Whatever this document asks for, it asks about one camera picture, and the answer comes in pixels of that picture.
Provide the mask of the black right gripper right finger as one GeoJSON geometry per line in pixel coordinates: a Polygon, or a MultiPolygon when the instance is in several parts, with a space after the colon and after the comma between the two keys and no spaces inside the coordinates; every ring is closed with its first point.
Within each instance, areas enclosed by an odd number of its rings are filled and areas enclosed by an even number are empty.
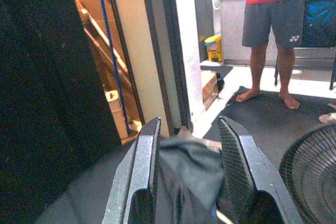
{"type": "Polygon", "coordinates": [[[226,116],[218,127],[234,223],[302,223],[277,168],[249,132],[226,116]]]}

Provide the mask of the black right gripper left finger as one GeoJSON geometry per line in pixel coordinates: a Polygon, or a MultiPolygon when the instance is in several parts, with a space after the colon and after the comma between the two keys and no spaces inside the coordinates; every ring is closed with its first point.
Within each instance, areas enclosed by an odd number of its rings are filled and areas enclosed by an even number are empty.
{"type": "Polygon", "coordinates": [[[118,165],[102,223],[155,223],[160,130],[146,123],[118,165]]]}

